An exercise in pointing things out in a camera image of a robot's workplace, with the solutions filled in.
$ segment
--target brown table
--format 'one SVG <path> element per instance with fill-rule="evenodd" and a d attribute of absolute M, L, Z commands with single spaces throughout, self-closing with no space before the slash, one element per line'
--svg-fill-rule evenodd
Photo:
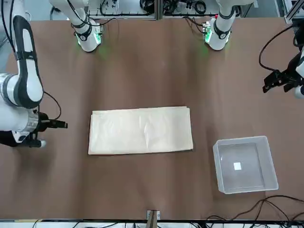
<path fill-rule="evenodd" d="M 231 218 L 265 196 L 304 198 L 304 101 L 276 88 L 258 65 L 262 46 L 283 19 L 237 19 L 221 52 L 206 48 L 183 19 L 109 23 L 104 44 L 81 50 L 68 21 L 33 22 L 40 75 L 60 102 L 67 130 L 49 129 L 44 149 L 0 146 L 0 218 L 162 219 Z M 285 69 L 297 53 L 292 31 L 265 51 L 263 62 Z M 16 72 L 9 61 L 8 70 Z M 93 110 L 186 105 L 194 150 L 162 154 L 89 156 Z M 47 96 L 41 111 L 57 115 Z M 225 195 L 218 191 L 212 146 L 217 139 L 266 135 L 278 191 Z M 288 215 L 304 205 L 273 200 Z M 256 211 L 241 218 L 253 219 Z M 283 219 L 269 205 L 261 219 Z"/>

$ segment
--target beige cloth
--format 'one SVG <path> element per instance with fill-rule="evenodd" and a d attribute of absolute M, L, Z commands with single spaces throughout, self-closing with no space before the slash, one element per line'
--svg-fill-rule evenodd
<path fill-rule="evenodd" d="M 93 111 L 89 154 L 173 152 L 193 149 L 187 107 Z"/>

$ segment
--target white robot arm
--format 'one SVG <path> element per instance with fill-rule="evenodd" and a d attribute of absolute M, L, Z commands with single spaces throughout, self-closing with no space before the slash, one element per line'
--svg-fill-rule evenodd
<path fill-rule="evenodd" d="M 229 40 L 231 27 L 236 17 L 235 6 L 253 3 L 254 0 L 216 0 L 219 12 L 216 18 L 204 24 L 205 42 L 213 50 L 222 50 Z"/>
<path fill-rule="evenodd" d="M 84 7 L 89 0 L 49 0 L 71 21 L 81 48 L 86 52 L 94 51 L 101 43 L 102 25 L 96 23 L 86 14 Z"/>
<path fill-rule="evenodd" d="M 67 128 L 67 124 L 49 120 L 46 114 L 35 109 L 42 100 L 43 86 L 33 32 L 25 19 L 24 1 L 1 0 L 1 17 L 4 27 L 9 25 L 11 30 L 11 35 L 7 31 L 7 36 L 17 61 L 18 74 L 0 74 L 0 143 L 42 147 L 45 141 L 33 139 L 34 133 L 48 127 Z"/>

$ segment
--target wire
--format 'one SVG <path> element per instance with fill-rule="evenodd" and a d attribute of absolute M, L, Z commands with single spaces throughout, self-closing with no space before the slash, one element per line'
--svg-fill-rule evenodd
<path fill-rule="evenodd" d="M 294 27 L 294 25 L 291 25 L 285 29 L 283 29 L 282 31 L 280 31 L 279 33 L 277 33 L 275 36 L 273 36 L 266 44 L 265 46 L 262 48 L 261 52 L 260 52 L 260 55 L 258 57 L 258 63 L 260 64 L 260 66 L 266 70 L 271 70 L 271 71 L 278 71 L 278 70 L 275 70 L 273 68 L 270 68 L 270 67 L 267 67 L 265 66 L 264 64 L 262 64 L 261 62 L 261 58 L 262 58 L 262 54 L 264 52 L 264 50 L 266 49 L 266 47 L 271 43 L 271 41 L 273 41 L 275 38 L 277 38 L 278 36 L 280 36 L 282 33 L 286 32 L 287 30 L 291 29 L 292 27 Z"/>
<path fill-rule="evenodd" d="M 35 225 L 37 224 L 37 222 L 39 221 L 39 219 L 37 219 L 35 222 L 34 222 L 34 224 L 33 224 L 33 226 L 32 226 L 32 228 L 34 228 L 35 227 Z"/>
<path fill-rule="evenodd" d="M 199 26 L 196 26 L 196 28 L 197 28 L 198 31 L 199 31 L 199 33 L 197 33 L 197 32 L 193 29 L 192 23 L 189 22 L 187 18 L 185 18 L 185 20 L 186 20 L 188 26 L 190 27 L 190 29 L 191 29 L 191 31 L 192 31 L 192 34 L 201 37 L 201 36 L 202 36 L 202 35 L 201 35 L 201 34 L 202 34 L 202 30 L 200 30 Z"/>
<path fill-rule="evenodd" d="M 111 224 L 111 225 L 104 226 L 104 227 L 100 227 L 100 228 L 108 228 L 108 227 L 112 227 L 112 226 L 114 226 L 114 225 L 116 225 L 116 224 L 118 224 L 118 222 L 113 223 L 113 224 Z"/>
<path fill-rule="evenodd" d="M 299 30 L 302 30 L 304 26 L 300 26 L 299 29 L 295 32 L 294 34 L 294 38 L 293 38 L 293 44 L 294 46 L 296 46 L 297 48 L 301 48 L 304 46 L 304 44 L 296 44 L 295 41 L 296 41 L 296 37 L 297 37 L 297 34 L 299 32 Z"/>
<path fill-rule="evenodd" d="M 10 39 L 10 36 L 9 36 L 9 33 L 8 33 L 8 29 L 6 28 L 5 18 L 4 18 L 4 9 L 3 8 L 4 8 L 4 0 L 1 0 L 1 16 L 2 16 L 2 23 L 3 23 L 4 31 L 5 31 L 5 34 L 6 34 L 7 38 L 8 38 L 8 40 L 9 40 L 11 48 L 13 49 L 13 52 L 16 52 L 14 44 L 13 44 L 13 41 Z"/>
<path fill-rule="evenodd" d="M 80 222 L 82 222 L 82 220 L 81 220 L 81 221 L 78 221 L 78 222 L 73 226 L 73 228 L 75 228 Z"/>
<path fill-rule="evenodd" d="M 222 217 L 217 216 L 217 215 L 210 215 L 208 218 L 206 218 L 206 220 L 208 220 L 208 219 L 210 219 L 210 218 L 212 218 L 212 217 L 218 218 L 218 219 L 220 219 L 220 220 L 226 220 L 225 218 L 222 218 Z"/>
<path fill-rule="evenodd" d="M 238 12 L 236 13 L 236 17 L 239 17 L 242 14 L 242 8 L 241 6 L 236 6 L 236 11 L 238 10 Z"/>
<path fill-rule="evenodd" d="M 61 116 L 61 106 L 60 106 L 60 104 L 59 104 L 58 101 L 57 101 L 51 94 L 49 94 L 48 92 L 43 91 L 43 93 L 45 93 L 46 95 L 48 95 L 50 98 L 52 98 L 52 99 L 56 102 L 56 104 L 57 104 L 57 106 L 58 106 L 58 108 L 59 108 L 59 115 L 58 115 L 58 117 L 56 117 L 54 120 L 59 119 L 60 116 Z"/>
<path fill-rule="evenodd" d="M 198 13 L 198 14 L 204 14 L 206 13 L 206 9 L 207 9 L 207 6 L 206 6 L 206 3 L 204 3 L 203 1 L 199 0 L 199 1 L 196 1 L 195 4 L 194 4 L 194 10 Z"/>
<path fill-rule="evenodd" d="M 244 18 L 247 16 L 247 14 L 248 14 L 248 12 L 249 12 L 250 8 L 252 7 L 252 5 L 253 5 L 253 2 L 250 4 L 250 6 L 249 6 L 248 10 L 246 11 L 246 13 L 245 13 L 245 15 L 244 15 Z"/>
<path fill-rule="evenodd" d="M 15 0 L 12 0 L 11 1 L 11 5 L 10 5 L 10 11 L 9 11 L 9 37 L 10 37 L 10 40 L 11 40 L 11 42 L 13 43 L 13 35 L 12 35 L 12 24 L 11 24 L 11 20 L 12 20 L 12 17 L 13 17 L 13 8 L 14 8 L 14 2 L 15 2 Z"/>
<path fill-rule="evenodd" d="M 299 217 L 301 215 L 304 215 L 304 212 L 301 212 L 301 213 L 295 215 L 291 220 L 294 221 L 297 217 Z"/>
<path fill-rule="evenodd" d="M 268 196 L 266 197 L 265 199 L 260 199 L 251 209 L 247 210 L 247 211 L 244 211 L 244 212 L 241 212 L 241 213 L 238 213 L 235 217 L 233 217 L 231 220 L 235 220 L 236 218 L 238 218 L 239 216 L 241 215 L 244 215 L 244 214 L 247 214 L 251 211 L 253 211 L 253 209 L 262 201 L 265 201 L 265 200 L 268 200 L 268 199 L 271 199 L 271 198 L 287 198 L 287 199 L 290 199 L 290 200 L 294 200 L 294 201 L 298 201 L 298 202 L 301 202 L 301 203 L 304 203 L 304 200 L 301 200 L 301 199 L 297 199 L 297 198 L 294 198 L 294 197 L 291 197 L 291 196 L 285 196 L 285 195 L 273 195 L 273 196 Z"/>
<path fill-rule="evenodd" d="M 287 218 L 287 221 L 289 221 L 289 217 L 288 217 L 288 216 L 287 216 L 287 215 L 286 215 L 286 214 L 285 214 L 277 205 L 275 205 L 274 203 L 272 203 L 272 202 L 270 202 L 270 201 L 268 201 L 268 200 L 266 200 L 266 199 L 262 201 L 262 204 L 261 204 L 261 206 L 260 206 L 259 212 L 258 212 L 258 214 L 257 214 L 255 220 L 258 219 L 258 217 L 259 217 L 259 215 L 260 215 L 260 213 L 261 213 L 262 206 L 263 206 L 264 202 L 267 202 L 268 204 L 270 204 L 270 205 L 272 205 L 273 207 L 277 208 L 277 209 L 278 209 L 278 210 Z"/>
<path fill-rule="evenodd" d="M 196 26 L 203 27 L 202 24 L 197 23 L 195 20 L 192 20 L 192 19 L 191 19 L 190 17 L 188 17 L 188 16 L 185 16 L 185 17 L 183 17 L 183 18 L 188 19 L 189 21 L 191 21 L 191 22 L 192 22 L 193 24 L 195 24 Z"/>
<path fill-rule="evenodd" d="M 75 10 L 74 6 L 72 5 L 72 3 L 70 2 L 70 0 L 67 0 L 67 2 L 68 2 L 68 4 L 69 4 L 69 6 L 71 7 L 71 9 L 73 10 L 73 12 L 75 13 L 75 15 L 78 17 L 78 19 L 81 20 L 81 21 L 82 21 L 83 23 L 85 23 L 86 25 L 90 25 L 90 26 L 94 26 L 94 27 L 99 27 L 99 26 L 103 26 L 103 25 L 109 23 L 111 20 L 115 19 L 115 18 L 111 18 L 111 19 L 109 19 L 107 22 L 105 22 L 105 23 L 103 23 L 103 24 L 92 25 L 90 22 L 87 23 L 87 22 L 85 22 L 84 20 L 82 20 L 82 19 L 80 18 L 80 16 L 79 16 L 78 13 L 76 12 L 76 10 Z"/>
<path fill-rule="evenodd" d="M 50 13 L 49 13 L 49 19 L 53 20 L 53 12 L 54 12 L 54 6 L 52 7 Z"/>

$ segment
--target transparent box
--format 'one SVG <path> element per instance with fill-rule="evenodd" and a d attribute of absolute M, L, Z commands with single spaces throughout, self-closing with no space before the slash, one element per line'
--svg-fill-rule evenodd
<path fill-rule="evenodd" d="M 266 136 L 218 140 L 213 154 L 221 192 L 233 194 L 279 188 Z"/>

